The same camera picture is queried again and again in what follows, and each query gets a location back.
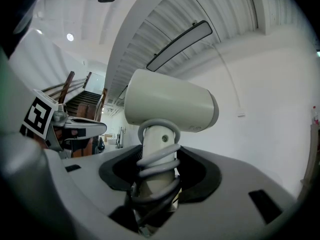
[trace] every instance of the wire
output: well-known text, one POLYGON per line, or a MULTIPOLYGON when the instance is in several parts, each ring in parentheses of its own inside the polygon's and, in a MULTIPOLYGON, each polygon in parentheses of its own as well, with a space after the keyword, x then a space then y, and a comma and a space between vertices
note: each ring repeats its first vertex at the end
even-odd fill
POLYGON ((240 99, 239 99, 239 95, 238 95, 238 92, 237 92, 237 89, 236 89, 236 86, 235 86, 234 79, 233 79, 233 77, 232 77, 232 75, 230 73, 230 70, 229 70, 229 68, 227 66, 227 63, 225 62, 224 58, 220 54, 219 50, 216 48, 216 46, 214 44, 210 44, 210 43, 207 43, 207 42, 202 41, 202 40, 199 40, 199 42, 201 42, 201 43, 203 43, 203 44, 205 44, 207 46, 210 46, 211 48, 215 49, 216 52, 218 53, 220 59, 222 60, 223 65, 225 66, 225 69, 226 69, 226 71, 227 71, 227 73, 229 75, 229 78, 231 80, 232 87, 233 87, 233 90, 234 90, 234 93, 235 93, 235 96, 236 96, 236 100, 237 100, 237 103, 238 103, 238 107, 241 108, 240 99))

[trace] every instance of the staircase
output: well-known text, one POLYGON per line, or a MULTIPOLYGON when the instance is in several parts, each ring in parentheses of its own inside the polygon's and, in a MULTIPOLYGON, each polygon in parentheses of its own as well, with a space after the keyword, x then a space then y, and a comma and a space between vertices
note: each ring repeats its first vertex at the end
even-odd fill
POLYGON ((66 103, 68 115, 71 117, 77 116, 77 110, 80 103, 96 106, 100 97, 101 94, 95 94, 86 90, 81 92, 79 95, 75 96, 66 103))

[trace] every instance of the cylindrical housing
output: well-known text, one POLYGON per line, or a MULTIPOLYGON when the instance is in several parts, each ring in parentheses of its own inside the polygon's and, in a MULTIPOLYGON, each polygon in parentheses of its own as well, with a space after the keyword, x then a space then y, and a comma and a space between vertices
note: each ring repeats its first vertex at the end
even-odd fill
POLYGON ((181 131, 196 133, 216 123, 219 107, 205 88, 138 69, 126 90, 124 114, 132 125, 159 118, 172 121, 181 131))

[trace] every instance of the stair railing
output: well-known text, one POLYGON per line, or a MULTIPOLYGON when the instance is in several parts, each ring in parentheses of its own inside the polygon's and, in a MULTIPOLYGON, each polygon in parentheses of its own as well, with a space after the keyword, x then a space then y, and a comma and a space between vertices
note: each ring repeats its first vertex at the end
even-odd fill
POLYGON ((101 120, 102 110, 103 110, 103 107, 105 104, 106 96, 107 96, 107 89, 103 88, 101 97, 100 97, 97 105, 95 106, 94 120, 96 120, 96 121, 101 120))
POLYGON ((43 89, 42 92, 44 92, 54 100, 58 101, 60 104, 64 103, 67 94, 79 88, 86 88, 86 85, 91 76, 91 72, 89 72, 89 74, 85 78, 78 79, 78 80, 73 80, 74 76, 75 76, 75 72, 71 71, 65 82, 43 89))

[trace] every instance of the bottle with red cap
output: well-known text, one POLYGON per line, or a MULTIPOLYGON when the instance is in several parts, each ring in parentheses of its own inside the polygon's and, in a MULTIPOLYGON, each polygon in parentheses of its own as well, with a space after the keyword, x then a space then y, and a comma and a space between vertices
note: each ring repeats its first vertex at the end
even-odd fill
POLYGON ((319 125, 319 118, 318 118, 318 113, 317 113, 317 110, 316 110, 316 106, 313 106, 312 119, 313 119, 313 123, 315 125, 319 125))

